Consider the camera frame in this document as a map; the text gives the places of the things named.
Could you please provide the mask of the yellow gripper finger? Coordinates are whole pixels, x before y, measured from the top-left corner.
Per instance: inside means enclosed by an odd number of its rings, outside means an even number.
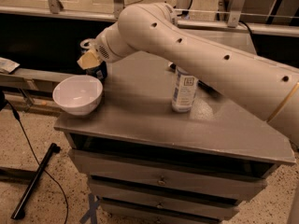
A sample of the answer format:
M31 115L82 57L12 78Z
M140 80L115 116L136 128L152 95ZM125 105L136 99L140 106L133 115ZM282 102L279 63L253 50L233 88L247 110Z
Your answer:
M80 56L80 58L77 60L78 65L83 69L90 69L98 66L102 60L97 55L97 52L95 49L89 49L84 54Z

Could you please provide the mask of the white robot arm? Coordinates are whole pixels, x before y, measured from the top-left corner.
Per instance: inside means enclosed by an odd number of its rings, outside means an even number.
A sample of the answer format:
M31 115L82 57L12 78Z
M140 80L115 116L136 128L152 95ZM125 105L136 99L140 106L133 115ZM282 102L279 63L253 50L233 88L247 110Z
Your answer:
M78 59L83 69L138 52L162 57L299 143L299 71L177 28L167 3L134 4Z

